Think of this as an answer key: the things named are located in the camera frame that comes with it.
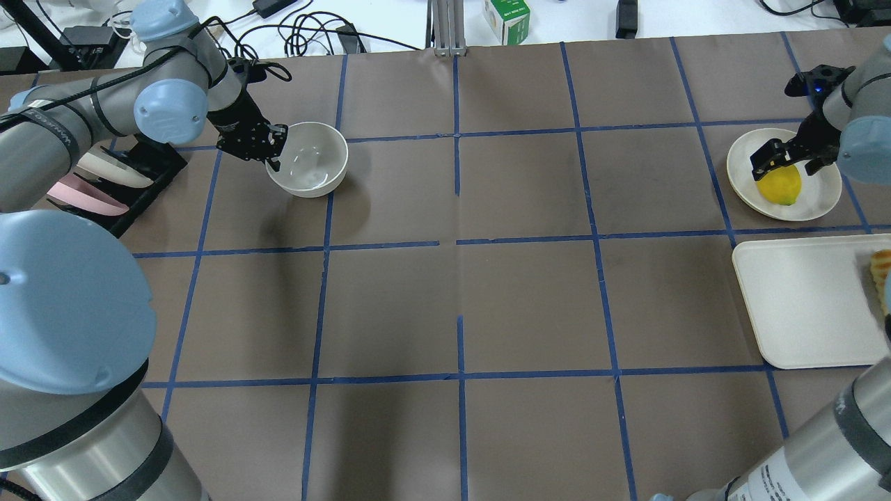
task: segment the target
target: blue cap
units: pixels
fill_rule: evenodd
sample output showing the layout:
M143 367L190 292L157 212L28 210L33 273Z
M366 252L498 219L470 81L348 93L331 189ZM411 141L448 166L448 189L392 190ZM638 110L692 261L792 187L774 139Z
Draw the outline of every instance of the blue cap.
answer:
M22 106L24 106L25 101L28 100L28 94L31 94L31 91L33 91L34 89L38 89L40 87L46 87L46 86L31 87L28 90L23 90L19 93L16 93L16 95L14 95L13 97L10 98L9 109L7 111L12 111L12 110L15 110L17 108L21 108Z
M891 118L854 119L841 133L838 169L862 183L891 185Z
M133 9L130 28L144 42L169 37L198 24L184 0L145 0Z
M188 80L167 78L147 86L133 105L136 125L160 143L183 144L204 130L208 95Z
M0 378L62 395L104 391L148 358L151 291L127 249L60 210L0 214Z

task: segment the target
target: brown tabletop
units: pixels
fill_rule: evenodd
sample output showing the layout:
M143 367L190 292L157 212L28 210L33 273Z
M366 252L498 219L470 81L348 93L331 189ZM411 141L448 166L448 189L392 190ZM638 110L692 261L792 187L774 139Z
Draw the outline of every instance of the brown tabletop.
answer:
M216 501L720 487L862 371L768 366L733 246L891 228L891 192L853 182L823 218L762 216L726 154L808 114L797 70L888 32L282 61L294 81L251 93L339 128L347 178L296 199L209 126L182 149L122 238L159 316L145 392Z

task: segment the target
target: green and white box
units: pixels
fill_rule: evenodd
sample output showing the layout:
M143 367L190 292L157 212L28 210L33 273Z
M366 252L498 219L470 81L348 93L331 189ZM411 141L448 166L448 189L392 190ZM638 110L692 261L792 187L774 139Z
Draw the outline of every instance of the green and white box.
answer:
M483 15L502 45L517 45L529 35L532 12L524 0L484 0Z

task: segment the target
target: lemon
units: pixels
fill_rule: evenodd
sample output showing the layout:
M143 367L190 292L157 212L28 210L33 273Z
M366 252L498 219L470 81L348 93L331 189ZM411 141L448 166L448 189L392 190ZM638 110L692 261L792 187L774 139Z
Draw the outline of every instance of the lemon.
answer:
M755 185L770 203L792 205L801 193L801 175L797 167L787 165L768 172Z

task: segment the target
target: black pole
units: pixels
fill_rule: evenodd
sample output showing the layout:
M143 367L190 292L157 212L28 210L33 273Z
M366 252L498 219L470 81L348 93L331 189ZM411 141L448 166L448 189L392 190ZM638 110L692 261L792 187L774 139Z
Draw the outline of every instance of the black pole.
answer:
M29 35L50 54L53 61L59 63L63 71L82 70L78 58L69 52L69 48L59 41L52 31L25 5L22 0L0 0L0 5L25 29Z

